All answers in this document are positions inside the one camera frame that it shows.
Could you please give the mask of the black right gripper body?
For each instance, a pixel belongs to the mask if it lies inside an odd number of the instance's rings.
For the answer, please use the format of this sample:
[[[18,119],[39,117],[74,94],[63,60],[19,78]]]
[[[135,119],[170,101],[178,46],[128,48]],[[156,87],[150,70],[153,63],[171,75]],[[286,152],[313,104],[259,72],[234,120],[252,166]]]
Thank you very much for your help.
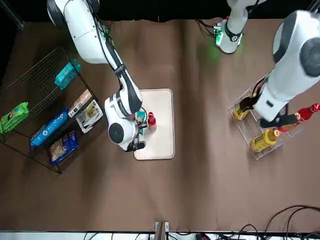
[[[147,120],[136,120],[137,127],[138,127],[138,133],[143,136],[144,135],[144,129],[148,127]]]

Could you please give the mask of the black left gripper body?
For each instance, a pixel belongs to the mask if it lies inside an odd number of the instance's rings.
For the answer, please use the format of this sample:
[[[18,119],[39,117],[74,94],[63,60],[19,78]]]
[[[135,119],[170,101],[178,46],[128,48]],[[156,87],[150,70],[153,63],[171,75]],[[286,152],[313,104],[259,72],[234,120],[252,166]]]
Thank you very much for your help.
[[[277,115],[273,120],[267,121],[264,118],[259,120],[259,126],[261,128],[277,128],[284,125],[284,115]]]

